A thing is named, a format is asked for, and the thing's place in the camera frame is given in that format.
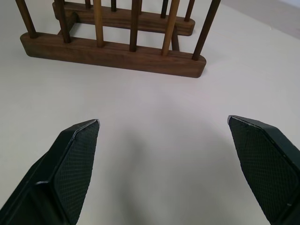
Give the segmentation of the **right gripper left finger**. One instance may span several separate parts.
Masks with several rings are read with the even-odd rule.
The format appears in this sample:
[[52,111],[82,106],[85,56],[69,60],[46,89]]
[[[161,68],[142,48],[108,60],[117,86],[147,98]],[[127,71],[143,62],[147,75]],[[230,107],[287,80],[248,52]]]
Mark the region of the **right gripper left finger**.
[[90,185],[99,120],[60,132],[0,210],[2,225],[75,225]]

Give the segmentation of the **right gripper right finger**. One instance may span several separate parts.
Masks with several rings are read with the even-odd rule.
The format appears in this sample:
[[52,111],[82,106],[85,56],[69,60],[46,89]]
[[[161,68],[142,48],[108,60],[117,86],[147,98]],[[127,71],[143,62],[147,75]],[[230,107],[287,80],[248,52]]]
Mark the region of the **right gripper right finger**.
[[230,115],[241,170],[272,225],[300,223],[300,151],[276,127]]

